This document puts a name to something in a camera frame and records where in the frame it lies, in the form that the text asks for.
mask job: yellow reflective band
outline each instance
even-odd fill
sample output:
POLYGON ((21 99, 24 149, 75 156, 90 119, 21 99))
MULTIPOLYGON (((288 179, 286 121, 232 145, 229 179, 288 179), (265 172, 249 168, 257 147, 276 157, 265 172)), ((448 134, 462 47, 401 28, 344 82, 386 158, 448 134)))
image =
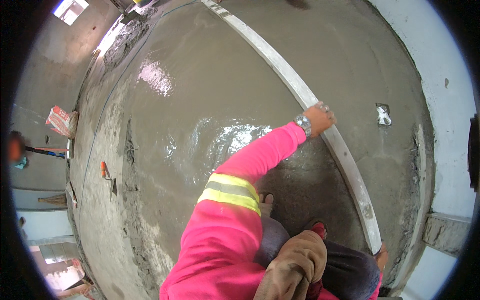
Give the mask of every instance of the yellow reflective band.
POLYGON ((212 174, 198 202, 205 199, 240 205, 260 216, 258 208, 260 199, 255 188, 248 181, 238 177, 212 174))

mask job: cement bag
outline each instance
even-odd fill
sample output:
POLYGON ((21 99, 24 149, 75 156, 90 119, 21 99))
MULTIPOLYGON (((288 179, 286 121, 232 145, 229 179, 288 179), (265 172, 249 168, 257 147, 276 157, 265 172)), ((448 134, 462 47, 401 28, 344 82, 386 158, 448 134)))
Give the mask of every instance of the cement bag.
POLYGON ((65 110, 58 106, 53 107, 48 115, 47 125, 53 131, 56 131, 62 135, 67 136, 73 140, 77 133, 78 112, 73 111, 68 114, 65 110))

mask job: worker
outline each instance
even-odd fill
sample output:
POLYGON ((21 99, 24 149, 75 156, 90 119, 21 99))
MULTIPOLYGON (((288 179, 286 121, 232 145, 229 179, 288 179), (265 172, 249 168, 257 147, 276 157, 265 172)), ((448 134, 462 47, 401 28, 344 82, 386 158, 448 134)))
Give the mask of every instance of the worker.
POLYGON ((320 101, 213 172, 181 237, 178 262, 160 288, 161 300, 377 298, 388 258, 384 244, 375 258, 346 248, 325 240, 320 220, 290 238, 269 217, 273 196, 253 186, 335 123, 320 101))

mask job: concrete floor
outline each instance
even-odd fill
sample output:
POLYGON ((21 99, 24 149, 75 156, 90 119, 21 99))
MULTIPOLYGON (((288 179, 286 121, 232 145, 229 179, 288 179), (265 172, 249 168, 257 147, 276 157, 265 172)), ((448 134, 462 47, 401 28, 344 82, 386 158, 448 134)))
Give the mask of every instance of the concrete floor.
MULTIPOLYGON (((162 12, 184 3, 155 4, 149 28, 162 12)), ((394 34, 363 2, 310 5, 301 11, 278 0, 222 3, 335 112, 390 251, 388 287, 420 205, 413 136, 419 124, 432 159, 420 78, 394 34), (392 127, 377 126, 376 102, 390 106, 392 127)), ((105 72, 99 57, 78 109, 70 164, 80 201, 74 219, 93 276, 109 299, 156 299, 211 171, 301 112, 263 59, 202 3, 162 17, 113 70, 105 72), (110 198, 110 183, 100 177, 101 161, 117 180, 117 196, 110 198)), ((304 144, 257 185, 275 195, 273 217, 291 235, 319 216, 329 239, 367 251, 353 201, 321 139, 304 144)))

